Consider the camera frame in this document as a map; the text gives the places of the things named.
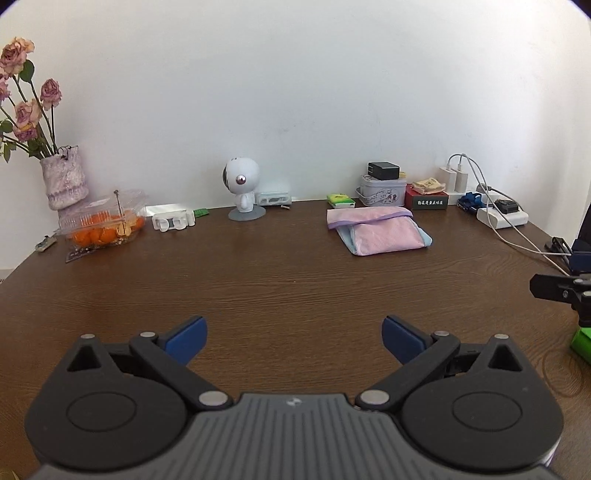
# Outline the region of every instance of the pink rose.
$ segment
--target pink rose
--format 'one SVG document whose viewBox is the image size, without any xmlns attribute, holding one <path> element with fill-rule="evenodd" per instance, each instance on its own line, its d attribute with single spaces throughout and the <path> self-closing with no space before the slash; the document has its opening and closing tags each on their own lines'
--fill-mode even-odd
<svg viewBox="0 0 591 480">
<path fill-rule="evenodd" d="M 14 133 L 19 142 L 27 142 L 27 140 L 37 138 L 37 129 L 35 129 L 35 125 L 33 124 L 26 124 L 20 128 L 17 128 L 16 125 L 13 125 L 12 133 Z"/>
<path fill-rule="evenodd" d="M 43 102 L 45 110 L 49 110 L 52 106 L 58 106 L 61 100 L 60 84 L 54 79 L 46 80 L 41 86 L 39 100 Z"/>
<path fill-rule="evenodd" d="M 14 107 L 14 112 L 17 117 L 16 123 L 19 128 L 22 128 L 29 123 L 36 127 L 42 115 L 41 108 L 35 99 L 32 99 L 29 102 L 17 103 Z"/>
<path fill-rule="evenodd" d="M 27 59 L 27 53 L 35 50 L 35 45 L 24 38 L 13 38 L 12 42 L 4 47 L 0 55 L 0 69 L 4 75 L 18 75 L 22 72 L 22 66 Z"/>
<path fill-rule="evenodd" d="M 8 91 L 8 84 L 4 78 L 0 78 L 0 102 L 10 97 L 10 91 Z"/>
</svg>

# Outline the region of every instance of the brown tabletop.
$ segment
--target brown tabletop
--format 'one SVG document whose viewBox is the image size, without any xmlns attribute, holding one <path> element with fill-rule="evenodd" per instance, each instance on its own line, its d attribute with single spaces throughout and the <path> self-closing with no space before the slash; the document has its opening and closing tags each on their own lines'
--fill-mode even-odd
<svg viewBox="0 0 591 480">
<path fill-rule="evenodd" d="M 591 369 L 569 350 L 576 314 L 528 290 L 533 274 L 555 272 L 543 259 L 455 207 L 415 213 L 433 237 L 429 249 L 371 257 L 355 257 L 327 230 L 326 202 L 269 209 L 247 223 L 227 213 L 213 210 L 184 231 L 147 225 L 130 244 L 69 264 L 60 242 L 10 275 L 0 287 L 0 467 L 25 478 L 37 468 L 23 418 L 81 333 L 123 342 L 201 314 L 209 341 L 190 367 L 231 395 L 354 397 L 398 368 L 380 336 L 384 316 L 396 313 L 464 342 L 509 334 L 564 411 L 553 469 L 591 478 Z M 539 245 L 546 239 L 535 226 L 523 231 Z"/>
</svg>

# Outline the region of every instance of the container lid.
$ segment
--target container lid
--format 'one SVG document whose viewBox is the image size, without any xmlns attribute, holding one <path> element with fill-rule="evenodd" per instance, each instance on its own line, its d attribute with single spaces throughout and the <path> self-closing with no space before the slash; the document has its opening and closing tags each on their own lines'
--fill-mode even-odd
<svg viewBox="0 0 591 480">
<path fill-rule="evenodd" d="M 361 185 L 368 187 L 405 187 L 407 179 L 379 180 L 371 175 L 361 175 Z"/>
<path fill-rule="evenodd" d="M 94 202 L 74 207 L 59 220 L 57 233 L 66 235 L 88 227 L 100 227 L 112 222 L 135 221 L 146 205 L 142 190 L 126 190 L 117 195 L 112 193 Z"/>
</svg>

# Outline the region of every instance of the red box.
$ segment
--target red box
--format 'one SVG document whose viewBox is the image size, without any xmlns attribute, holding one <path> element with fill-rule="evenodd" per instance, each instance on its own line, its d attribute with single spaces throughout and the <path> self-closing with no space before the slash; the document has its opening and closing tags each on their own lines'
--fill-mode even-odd
<svg viewBox="0 0 591 480">
<path fill-rule="evenodd" d="M 413 190 L 413 185 L 407 183 L 404 206 L 409 210 L 445 210 L 449 203 L 449 197 L 445 192 L 423 195 Z"/>
</svg>

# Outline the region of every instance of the gray round base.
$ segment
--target gray round base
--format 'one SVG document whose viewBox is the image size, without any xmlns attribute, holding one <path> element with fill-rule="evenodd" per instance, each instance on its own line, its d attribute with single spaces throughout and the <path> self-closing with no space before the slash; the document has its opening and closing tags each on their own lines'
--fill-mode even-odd
<svg viewBox="0 0 591 480">
<path fill-rule="evenodd" d="M 237 208 L 234 208 L 234 210 L 231 210 L 230 213 L 228 213 L 228 218 L 230 220 L 236 220 L 237 222 L 246 222 L 247 220 L 261 218 L 266 212 L 267 211 L 263 207 L 259 207 L 258 205 L 255 205 L 251 212 L 246 213 L 239 212 Z"/>
</svg>

